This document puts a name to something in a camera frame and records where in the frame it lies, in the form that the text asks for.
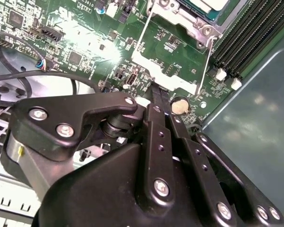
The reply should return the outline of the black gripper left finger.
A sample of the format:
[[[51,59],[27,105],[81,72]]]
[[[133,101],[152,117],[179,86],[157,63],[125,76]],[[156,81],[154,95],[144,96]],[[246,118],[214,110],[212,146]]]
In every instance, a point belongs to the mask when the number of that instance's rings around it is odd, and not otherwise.
[[[12,110],[4,152],[7,172],[24,179],[42,203],[62,177],[126,145],[142,148],[136,202],[144,212],[168,212],[175,203],[171,132],[158,100],[122,92],[26,99]]]

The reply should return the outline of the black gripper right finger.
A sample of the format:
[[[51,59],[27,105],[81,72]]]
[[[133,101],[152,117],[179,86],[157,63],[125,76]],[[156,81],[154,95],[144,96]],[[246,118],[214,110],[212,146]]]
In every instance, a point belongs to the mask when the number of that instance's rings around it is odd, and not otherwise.
[[[202,226],[283,227],[279,209],[227,155],[204,133],[190,135],[180,117],[172,114],[166,90],[158,89],[158,100]]]

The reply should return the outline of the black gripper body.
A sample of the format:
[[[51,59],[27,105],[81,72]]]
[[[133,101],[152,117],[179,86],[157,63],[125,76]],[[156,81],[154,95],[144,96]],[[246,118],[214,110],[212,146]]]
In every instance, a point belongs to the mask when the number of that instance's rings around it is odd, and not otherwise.
[[[36,213],[35,227],[199,227],[184,172],[171,157],[175,203],[161,217],[145,213],[135,192],[142,148],[126,145],[59,179]]]

